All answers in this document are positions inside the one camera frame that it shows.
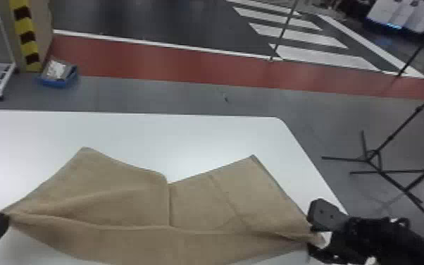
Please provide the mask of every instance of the gray floor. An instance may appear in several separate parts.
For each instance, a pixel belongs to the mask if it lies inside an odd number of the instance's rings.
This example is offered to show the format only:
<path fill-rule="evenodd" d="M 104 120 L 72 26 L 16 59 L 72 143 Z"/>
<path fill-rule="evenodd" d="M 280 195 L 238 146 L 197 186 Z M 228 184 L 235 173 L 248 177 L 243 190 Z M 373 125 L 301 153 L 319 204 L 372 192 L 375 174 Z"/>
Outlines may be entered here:
<path fill-rule="evenodd" d="M 350 214 L 406 216 L 416 231 L 423 232 L 423 216 L 407 198 L 384 205 L 399 195 L 385 180 L 371 175 L 349 176 L 349 170 L 364 167 L 320 159 L 323 154 L 359 155 L 359 130 L 365 130 L 369 146 L 376 147 L 419 101 L 95 77 L 81 77 L 71 88 L 59 90 L 38 85 L 35 76 L 15 76 L 0 109 L 281 118 Z M 387 168 L 424 168 L 424 113 L 388 146 L 384 159 Z M 403 183 L 413 179 L 409 175 L 396 178 Z M 415 191 L 424 198 L 423 186 Z"/>

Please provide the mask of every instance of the striped pillar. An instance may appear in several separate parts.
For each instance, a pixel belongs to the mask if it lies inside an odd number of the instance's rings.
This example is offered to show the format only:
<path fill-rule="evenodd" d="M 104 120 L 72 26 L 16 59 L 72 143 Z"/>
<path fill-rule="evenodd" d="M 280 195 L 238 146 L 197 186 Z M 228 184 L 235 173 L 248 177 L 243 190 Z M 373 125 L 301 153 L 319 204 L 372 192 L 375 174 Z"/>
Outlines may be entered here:
<path fill-rule="evenodd" d="M 35 34 L 29 0 L 10 0 L 10 9 L 15 20 L 15 31 L 19 36 L 21 53 L 26 62 L 26 70 L 39 72 L 42 64 L 39 58 L 38 43 Z"/>

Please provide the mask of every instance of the white stripe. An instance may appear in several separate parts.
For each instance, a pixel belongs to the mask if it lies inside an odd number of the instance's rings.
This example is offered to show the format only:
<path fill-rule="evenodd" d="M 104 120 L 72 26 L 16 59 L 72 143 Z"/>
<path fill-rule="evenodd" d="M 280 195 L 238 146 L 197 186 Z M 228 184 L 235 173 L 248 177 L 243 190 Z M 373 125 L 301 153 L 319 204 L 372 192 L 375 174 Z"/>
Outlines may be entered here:
<path fill-rule="evenodd" d="M 248 10 L 248 9 L 239 8 L 239 7 L 234 7 L 234 9 L 238 12 L 238 14 L 240 14 L 241 16 L 244 16 L 244 17 L 257 18 L 257 19 L 261 19 L 261 20 L 267 20 L 267 21 L 272 21 L 272 22 L 277 22 L 277 23 L 282 23 L 282 24 L 286 23 L 286 17 L 285 16 L 277 16 L 277 15 L 272 15 L 272 14 L 268 14 L 268 13 Z M 294 26 L 299 26 L 299 27 L 307 27 L 307 28 L 311 28 L 313 30 L 321 30 L 318 26 L 316 26 L 316 24 L 309 22 L 309 21 L 301 20 L 301 19 L 298 19 L 298 18 L 291 18 L 291 20 L 289 20 L 289 25 L 294 25 Z"/>
<path fill-rule="evenodd" d="M 349 35 L 351 38 L 355 39 L 357 42 L 360 42 L 360 44 L 367 47 L 371 51 L 375 52 L 376 54 L 381 56 L 383 59 L 390 62 L 393 66 L 396 66 L 396 68 L 401 69 L 401 68 L 404 67 L 405 63 L 403 61 L 394 57 L 392 54 L 385 51 L 384 49 L 381 49 L 380 47 L 378 47 L 374 43 L 370 42 L 369 40 L 365 39 L 364 37 L 358 35 L 353 30 L 350 30 L 349 28 L 345 27 L 343 24 L 336 21 L 335 19 L 333 19 L 329 16 L 324 16 L 324 15 L 318 15 L 318 16 L 320 18 L 322 18 L 323 20 L 325 20 L 327 23 L 331 24 L 332 26 L 334 26 L 334 27 L 338 28 L 339 30 L 341 30 L 342 32 L 344 32 L 345 34 Z M 406 72 L 409 75 L 419 77 L 419 78 L 424 76 L 422 73 L 419 73 L 416 69 L 414 69 L 411 66 L 409 66 L 406 69 Z"/>
<path fill-rule="evenodd" d="M 250 23 L 250 25 L 260 35 L 279 37 L 282 31 L 282 29 L 278 27 L 270 27 L 270 26 L 259 25 L 254 23 Z M 317 34 L 305 33 L 305 32 L 300 32 L 295 30 L 285 30 L 285 33 L 282 37 L 284 39 L 294 39 L 301 42 L 310 42 L 314 44 L 334 46 L 334 47 L 347 49 L 347 46 L 339 42 L 337 39 L 333 37 L 327 37 L 327 36 L 322 36 Z"/>
<path fill-rule="evenodd" d="M 356 56 L 332 54 L 330 52 L 300 49 L 289 46 L 279 46 L 276 52 L 284 59 L 292 61 L 303 61 L 307 63 L 320 63 L 331 66 L 380 71 L 364 58 Z"/>
<path fill-rule="evenodd" d="M 289 14 L 289 12 L 291 12 L 290 8 L 285 8 L 285 7 L 276 6 L 276 5 L 272 5 L 272 4 L 265 4 L 265 3 L 252 1 L 252 0 L 227 0 L 227 1 L 232 2 L 232 3 L 236 3 L 236 4 L 242 4 L 242 5 L 245 5 L 245 6 L 254 6 L 254 7 L 258 7 L 258 8 L 262 8 L 262 9 L 268 9 L 268 10 L 272 10 L 272 11 L 283 12 L 283 13 L 286 13 L 286 14 Z M 296 16 L 301 15 L 300 13 L 297 13 L 296 11 L 294 12 L 294 14 Z"/>
<path fill-rule="evenodd" d="M 226 54 L 226 55 L 232 55 L 232 56 L 259 58 L 259 59 L 265 59 L 265 60 L 268 60 L 270 58 L 269 55 L 262 55 L 262 54 L 247 54 L 247 53 L 238 52 L 238 51 L 225 51 L 220 49 L 193 47 L 193 46 L 171 44 L 171 43 L 165 43 L 165 42 L 150 42 L 148 40 L 143 40 L 143 39 L 128 39 L 128 38 L 122 38 L 122 37 L 96 35 L 91 33 L 73 32 L 69 30 L 54 30 L 54 34 L 72 36 L 72 37 L 84 37 L 88 39 L 101 39 L 101 40 L 108 40 L 112 42 L 127 42 L 132 44 L 143 44 L 143 45 L 150 45 L 150 46 L 156 46 L 156 47 L 184 49 L 189 51 L 204 51 L 204 52 L 209 52 L 212 54 Z"/>
<path fill-rule="evenodd" d="M 382 73 L 385 73 L 387 75 L 398 75 L 398 72 L 390 72 L 390 71 L 382 71 Z M 424 76 L 413 76 L 413 75 L 409 75 L 407 73 L 403 73 L 401 76 L 403 77 L 408 77 L 408 78 L 418 78 L 418 79 L 424 79 Z"/>

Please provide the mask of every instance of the white table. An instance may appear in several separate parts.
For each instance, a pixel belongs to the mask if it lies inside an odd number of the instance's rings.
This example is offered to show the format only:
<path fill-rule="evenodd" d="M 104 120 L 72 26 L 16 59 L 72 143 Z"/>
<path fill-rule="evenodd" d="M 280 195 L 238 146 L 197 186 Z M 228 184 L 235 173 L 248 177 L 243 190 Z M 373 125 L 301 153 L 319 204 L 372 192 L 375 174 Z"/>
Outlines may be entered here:
<path fill-rule="evenodd" d="M 319 197 L 344 211 L 277 118 L 31 111 L 0 111 L 0 209 L 35 189 L 81 147 L 161 172 L 169 181 L 255 154 L 303 212 Z M 303 251 L 259 263 L 306 262 Z M 314 259 L 310 263 L 319 264 Z M 0 265 L 4 264 L 93 263 L 74 260 L 9 230 L 0 241 Z"/>

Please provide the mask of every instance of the black tripod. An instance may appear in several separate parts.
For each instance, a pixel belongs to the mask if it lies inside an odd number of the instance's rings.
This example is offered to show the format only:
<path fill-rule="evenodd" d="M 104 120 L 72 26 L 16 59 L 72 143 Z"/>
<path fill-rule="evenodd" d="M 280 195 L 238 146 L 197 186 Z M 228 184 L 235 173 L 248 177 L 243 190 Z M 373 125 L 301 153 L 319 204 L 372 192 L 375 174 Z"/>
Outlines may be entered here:
<path fill-rule="evenodd" d="M 398 190 L 402 191 L 417 207 L 424 213 L 424 207 L 421 206 L 423 201 L 417 196 L 415 196 L 411 190 L 420 184 L 424 180 L 424 169 L 404 169 L 397 171 L 385 171 L 383 170 L 382 162 L 382 150 L 424 109 L 424 103 L 418 106 L 414 113 L 411 114 L 377 149 L 368 150 L 366 146 L 366 139 L 364 131 L 361 131 L 361 147 L 363 150 L 363 155 L 352 159 L 352 158 L 342 158 L 342 157 L 333 157 L 333 156 L 322 156 L 322 159 L 326 160 L 338 160 L 346 162 L 363 162 L 367 163 L 374 170 L 373 171 L 352 171 L 350 174 L 379 174 Z M 373 163 L 373 159 L 377 159 L 377 164 Z M 389 174 L 393 173 L 421 173 L 421 175 L 416 178 L 411 184 L 404 187 L 397 181 L 395 181 Z"/>

